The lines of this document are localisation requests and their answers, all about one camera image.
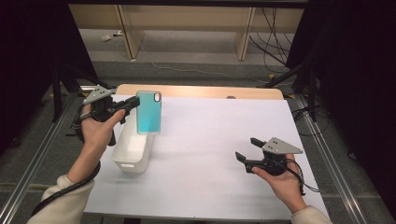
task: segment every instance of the gray floor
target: gray floor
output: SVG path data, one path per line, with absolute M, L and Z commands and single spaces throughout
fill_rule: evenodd
M 122 42 L 122 37 L 112 37 L 108 42 L 102 42 L 102 35 L 113 35 L 117 31 L 81 30 L 81 35 L 90 53 L 98 76 L 109 84 L 121 83 L 151 83 L 173 85 L 211 85 L 255 87 L 268 82 L 269 74 L 279 76 L 271 70 L 285 72 L 279 62 L 271 57 L 264 57 L 261 50 L 249 43 L 244 61 L 238 61 L 231 33 L 212 32 L 146 32 L 143 48 L 137 59 L 132 62 Z M 263 40 L 268 34 L 260 34 Z M 252 37 L 261 43 L 256 34 Z M 283 48 L 290 47 L 289 41 L 279 36 Z M 276 49 L 271 52 L 279 56 Z M 278 87 L 285 93 L 291 93 L 290 80 Z M 287 99 L 290 111 L 299 108 L 296 99 Z M 64 174 L 78 155 L 81 143 L 75 137 L 68 137 L 69 129 L 75 111 L 82 98 L 72 104 L 64 124 L 52 143 L 50 151 L 44 160 L 37 176 L 11 223 L 25 223 L 34 206 L 39 202 L 43 190 L 53 185 L 57 176 Z M 44 104 L 33 111 L 32 120 L 19 136 L 21 146 L 11 147 L 0 158 L 0 202 L 3 204 L 18 183 L 35 150 L 40 147 L 51 125 L 53 103 L 50 90 L 43 97 Z M 318 105 L 325 105 L 320 97 Z M 318 126 L 340 167 L 353 196 L 359 202 L 361 211 L 367 223 L 395 223 L 386 206 L 375 191 L 364 170 L 357 161 L 347 156 L 348 146 L 342 132 L 332 120 L 325 108 L 317 110 Z M 309 132 L 304 119 L 296 121 L 305 152 L 328 208 L 333 223 L 353 223 L 345 204 L 334 185 L 314 137 Z M 101 223 L 101 217 L 84 215 L 81 223 Z M 122 223 L 121 217 L 104 217 L 103 223 Z M 144 220 L 144 223 L 184 223 L 170 220 Z

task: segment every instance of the white tabletop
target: white tabletop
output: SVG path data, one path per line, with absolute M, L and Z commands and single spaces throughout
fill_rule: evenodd
M 115 95 L 124 100 L 129 96 Z M 115 128 L 120 134 L 120 125 Z M 260 160 L 250 137 L 280 138 L 303 148 L 283 100 L 163 97 L 162 130 L 155 136 L 148 169 L 123 173 L 101 159 L 85 212 L 121 217 L 211 220 L 288 220 L 290 211 L 269 185 L 237 161 L 235 151 Z M 306 184 L 317 187 L 305 154 L 296 155 Z M 319 193 L 304 188 L 305 201 L 327 214 Z

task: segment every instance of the sweater sleeve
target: sweater sleeve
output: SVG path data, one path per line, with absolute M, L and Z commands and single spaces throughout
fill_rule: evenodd
M 292 224 L 331 224 L 332 222 L 316 207 L 308 206 L 291 216 Z
M 41 201 L 47 199 L 53 193 L 65 189 L 74 183 L 66 175 L 57 180 L 57 185 L 47 189 Z M 45 208 L 31 217 L 28 224 L 45 223 L 79 223 L 87 205 L 88 197 L 94 185 L 94 180 L 73 190 L 48 204 Z

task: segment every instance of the teal phone case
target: teal phone case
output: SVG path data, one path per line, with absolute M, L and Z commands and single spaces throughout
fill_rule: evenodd
M 162 96 L 159 91 L 138 91 L 137 133 L 156 134 L 161 131 Z

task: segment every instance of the white container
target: white container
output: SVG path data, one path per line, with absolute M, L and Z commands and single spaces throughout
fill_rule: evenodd
M 131 110 L 122 125 L 120 137 L 113 152 L 113 161 L 123 172 L 143 173 L 149 163 L 154 135 L 137 133 L 136 109 Z

